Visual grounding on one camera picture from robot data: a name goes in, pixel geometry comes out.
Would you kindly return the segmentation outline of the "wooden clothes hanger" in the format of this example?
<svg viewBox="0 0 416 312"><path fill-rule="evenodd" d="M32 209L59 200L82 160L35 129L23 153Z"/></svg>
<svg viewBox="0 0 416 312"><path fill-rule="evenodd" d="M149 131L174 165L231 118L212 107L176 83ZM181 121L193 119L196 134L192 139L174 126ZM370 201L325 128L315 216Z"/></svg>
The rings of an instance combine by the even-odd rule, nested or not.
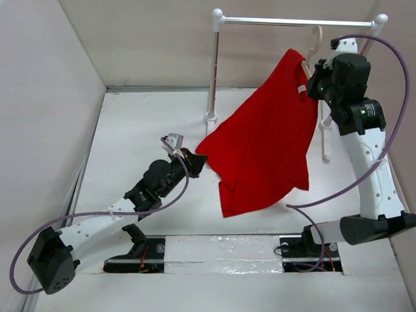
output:
<svg viewBox="0 0 416 312"><path fill-rule="evenodd" d="M307 52L305 60L301 61L301 67L307 79L310 79L312 76L311 70L309 68L309 62L311 60L311 57L317 54L317 52L319 51L320 45L322 43L322 37L323 37L322 27L320 25L314 26L312 29L312 34L315 36L315 44L314 46L309 48L309 51Z"/></svg>

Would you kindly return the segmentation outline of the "red t shirt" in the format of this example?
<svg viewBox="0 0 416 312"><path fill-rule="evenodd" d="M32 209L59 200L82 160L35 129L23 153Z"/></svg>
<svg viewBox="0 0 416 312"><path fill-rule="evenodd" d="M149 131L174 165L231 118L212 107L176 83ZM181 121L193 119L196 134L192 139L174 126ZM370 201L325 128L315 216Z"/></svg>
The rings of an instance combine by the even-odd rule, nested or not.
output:
<svg viewBox="0 0 416 312"><path fill-rule="evenodd" d="M196 148L220 177L223 217L268 208L292 189L309 190L307 151L318 103L307 96L304 59L288 49L267 80Z"/></svg>

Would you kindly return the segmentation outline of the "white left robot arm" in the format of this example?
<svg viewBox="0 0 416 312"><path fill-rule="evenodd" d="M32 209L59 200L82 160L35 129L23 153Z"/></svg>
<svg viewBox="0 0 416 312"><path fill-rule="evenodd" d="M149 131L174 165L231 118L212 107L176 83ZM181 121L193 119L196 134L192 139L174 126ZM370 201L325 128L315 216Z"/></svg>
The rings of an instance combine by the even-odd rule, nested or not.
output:
<svg viewBox="0 0 416 312"><path fill-rule="evenodd" d="M165 206L162 199L180 182L199 177L207 161L207 156L187 148L180 152L180 157L171 155L168 161L153 161L142 179L106 210L76 225L58 230L46 226L39 232L27 263L46 294L63 290L86 266L86 252L121 229L130 233L122 250L133 258L143 254L145 242L137 223L160 211Z"/></svg>

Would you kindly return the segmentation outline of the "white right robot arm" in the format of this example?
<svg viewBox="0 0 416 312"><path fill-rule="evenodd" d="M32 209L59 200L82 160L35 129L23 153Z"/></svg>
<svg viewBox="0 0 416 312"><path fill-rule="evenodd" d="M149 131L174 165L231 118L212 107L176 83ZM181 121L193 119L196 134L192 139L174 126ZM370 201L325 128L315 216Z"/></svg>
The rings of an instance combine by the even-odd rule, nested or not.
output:
<svg viewBox="0 0 416 312"><path fill-rule="evenodd" d="M325 244L363 244L398 235L415 227L396 193L388 159L383 155L385 118L381 104L365 96L371 65L358 54L320 59L307 82L308 96L325 101L337 125L359 190L359 214L305 227L301 250L316 255Z"/></svg>

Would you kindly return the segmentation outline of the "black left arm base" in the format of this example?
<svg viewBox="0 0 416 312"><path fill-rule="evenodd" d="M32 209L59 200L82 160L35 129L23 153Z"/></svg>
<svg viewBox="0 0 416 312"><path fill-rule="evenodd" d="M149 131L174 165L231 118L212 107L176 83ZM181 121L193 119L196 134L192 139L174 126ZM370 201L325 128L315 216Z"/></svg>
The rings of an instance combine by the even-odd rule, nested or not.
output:
<svg viewBox="0 0 416 312"><path fill-rule="evenodd" d="M133 245L126 254L105 260L103 271L109 274L164 273L166 237L147 237L135 224L124 226L122 230L129 234Z"/></svg>

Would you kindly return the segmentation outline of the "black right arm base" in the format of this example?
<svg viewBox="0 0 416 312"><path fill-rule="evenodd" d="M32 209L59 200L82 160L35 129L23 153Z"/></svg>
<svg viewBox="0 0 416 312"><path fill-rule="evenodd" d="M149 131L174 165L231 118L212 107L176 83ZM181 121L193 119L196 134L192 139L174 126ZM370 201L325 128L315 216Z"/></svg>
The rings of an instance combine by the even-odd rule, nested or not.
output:
<svg viewBox="0 0 416 312"><path fill-rule="evenodd" d="M336 243L315 244L311 231L281 235L274 253L281 257L284 273L343 272Z"/></svg>

